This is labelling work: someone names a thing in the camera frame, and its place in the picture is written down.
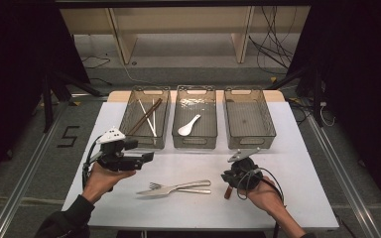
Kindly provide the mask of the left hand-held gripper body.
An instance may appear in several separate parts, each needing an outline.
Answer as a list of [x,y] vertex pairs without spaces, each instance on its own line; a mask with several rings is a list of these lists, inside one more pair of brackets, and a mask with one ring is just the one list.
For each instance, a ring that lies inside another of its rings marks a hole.
[[107,130],[100,138],[97,144],[100,146],[96,154],[96,161],[105,169],[119,171],[140,170],[144,164],[142,157],[128,157],[123,151],[126,136],[117,128],[113,127]]

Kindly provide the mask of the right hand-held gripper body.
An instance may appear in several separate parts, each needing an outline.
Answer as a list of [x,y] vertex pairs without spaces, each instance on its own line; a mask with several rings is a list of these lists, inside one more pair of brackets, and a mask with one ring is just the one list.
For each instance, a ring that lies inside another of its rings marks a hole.
[[227,182],[231,187],[250,190],[258,185],[263,175],[261,169],[251,159],[251,156],[259,151],[259,148],[238,149],[228,160],[228,163],[231,163],[231,168],[227,172]]

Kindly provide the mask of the steel fork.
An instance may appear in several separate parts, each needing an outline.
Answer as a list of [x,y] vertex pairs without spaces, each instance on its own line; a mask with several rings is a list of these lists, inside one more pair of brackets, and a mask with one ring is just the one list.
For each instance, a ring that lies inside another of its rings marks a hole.
[[[164,187],[162,184],[150,182],[149,188],[156,189]],[[176,191],[189,192],[189,193],[201,193],[201,194],[211,194],[209,189],[194,189],[194,188],[178,188]]]

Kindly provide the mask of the grey transparent plastic bin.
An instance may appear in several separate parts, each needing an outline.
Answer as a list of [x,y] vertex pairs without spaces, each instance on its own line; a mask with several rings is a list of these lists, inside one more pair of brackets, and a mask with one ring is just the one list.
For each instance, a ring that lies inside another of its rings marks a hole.
[[[187,125],[196,115],[188,136],[181,136],[178,129]],[[179,149],[214,149],[217,139],[216,92],[212,85],[179,85],[175,102],[172,129],[174,147]]]
[[256,86],[224,89],[229,149],[270,149],[277,135],[264,90]]
[[[152,104],[153,98],[156,103],[154,106]],[[139,99],[147,111],[145,116],[138,102]],[[163,149],[170,108],[171,93],[167,86],[134,86],[120,123],[120,131],[129,140],[137,140],[139,148]],[[157,137],[153,136],[146,120],[148,117],[153,123],[152,114],[154,110],[156,111]]]

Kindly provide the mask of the white ceramic spoon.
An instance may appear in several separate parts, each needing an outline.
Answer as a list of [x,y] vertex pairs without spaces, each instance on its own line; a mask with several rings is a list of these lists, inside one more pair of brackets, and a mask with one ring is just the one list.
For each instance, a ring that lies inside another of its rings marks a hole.
[[200,118],[200,114],[196,114],[187,125],[184,125],[183,127],[178,129],[178,133],[181,136],[188,136],[191,133],[193,124]]

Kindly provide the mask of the person's left hand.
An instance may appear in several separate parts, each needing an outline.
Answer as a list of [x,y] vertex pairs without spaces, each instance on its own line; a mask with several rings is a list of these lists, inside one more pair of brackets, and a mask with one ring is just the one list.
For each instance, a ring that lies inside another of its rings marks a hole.
[[113,172],[104,169],[100,164],[94,164],[81,196],[94,204],[120,180],[135,174],[135,171]]

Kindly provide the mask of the person's right hand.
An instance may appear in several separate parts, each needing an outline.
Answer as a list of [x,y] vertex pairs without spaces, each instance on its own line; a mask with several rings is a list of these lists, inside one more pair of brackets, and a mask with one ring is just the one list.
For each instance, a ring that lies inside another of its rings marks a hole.
[[255,188],[239,189],[238,193],[249,198],[255,206],[266,211],[274,219],[286,213],[286,207],[275,189],[275,184],[266,176],[263,176]]

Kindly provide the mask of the white table sheet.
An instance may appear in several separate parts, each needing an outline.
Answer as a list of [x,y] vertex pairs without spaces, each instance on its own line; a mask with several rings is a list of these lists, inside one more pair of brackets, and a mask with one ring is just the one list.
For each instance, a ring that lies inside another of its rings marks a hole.
[[[292,110],[286,102],[268,105],[277,136],[270,149],[253,161],[273,174],[284,193],[288,211],[306,229],[332,230],[338,224],[318,179]],[[134,176],[119,182],[96,204],[89,224],[95,228],[129,230],[268,230],[274,220],[237,195],[225,198],[221,175],[232,151],[225,124],[219,121],[213,150],[177,150],[168,138],[163,150]],[[175,185],[193,180],[211,182],[207,194],[174,191],[166,196],[143,195],[152,182]]]

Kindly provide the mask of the black metal stand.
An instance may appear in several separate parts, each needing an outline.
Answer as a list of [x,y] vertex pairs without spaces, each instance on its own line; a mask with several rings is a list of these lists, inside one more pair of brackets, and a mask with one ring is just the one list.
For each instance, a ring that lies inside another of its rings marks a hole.
[[277,90],[295,79],[299,80],[296,87],[296,94],[301,97],[311,97],[313,99],[314,119],[317,124],[322,127],[323,123],[320,115],[320,104],[322,100],[321,74],[316,66],[312,64],[302,66],[300,69],[288,73],[282,80],[268,86],[267,90]]
[[47,133],[54,123],[54,112],[52,103],[52,93],[61,102],[68,102],[72,98],[72,94],[67,89],[67,85],[71,84],[83,91],[96,96],[102,97],[103,93],[92,88],[84,82],[75,79],[71,75],[64,72],[52,70],[47,71],[42,79],[42,92],[43,102],[45,108],[45,128],[44,132]]

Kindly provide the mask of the beige wooden desk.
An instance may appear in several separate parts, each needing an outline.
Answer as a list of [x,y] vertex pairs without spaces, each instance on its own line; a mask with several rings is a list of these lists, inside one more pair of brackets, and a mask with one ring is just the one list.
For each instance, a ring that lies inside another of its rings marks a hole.
[[110,35],[120,59],[130,61],[140,34],[229,34],[236,61],[245,60],[248,37],[273,25],[279,33],[299,33],[308,6],[158,7],[62,9],[72,35]]

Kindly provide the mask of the dark curtain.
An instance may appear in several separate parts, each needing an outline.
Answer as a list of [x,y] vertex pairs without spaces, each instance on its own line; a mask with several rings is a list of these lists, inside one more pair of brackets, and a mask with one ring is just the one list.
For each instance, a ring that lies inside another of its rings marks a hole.
[[88,83],[59,8],[0,0],[0,162],[23,131],[47,72]]
[[325,85],[330,105],[381,191],[381,0],[308,0],[290,71],[309,65],[298,92]]

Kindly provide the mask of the metal floor rail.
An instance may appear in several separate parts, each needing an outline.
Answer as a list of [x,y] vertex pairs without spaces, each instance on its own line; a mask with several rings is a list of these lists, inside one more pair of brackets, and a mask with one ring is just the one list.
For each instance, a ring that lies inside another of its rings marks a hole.
[[79,96],[56,105],[48,132],[37,108],[12,158],[0,164],[0,238],[30,238],[62,208],[102,103]]
[[372,213],[361,198],[326,132],[317,124],[313,116],[309,116],[308,121],[365,236],[367,238],[381,238],[381,232],[373,219]]

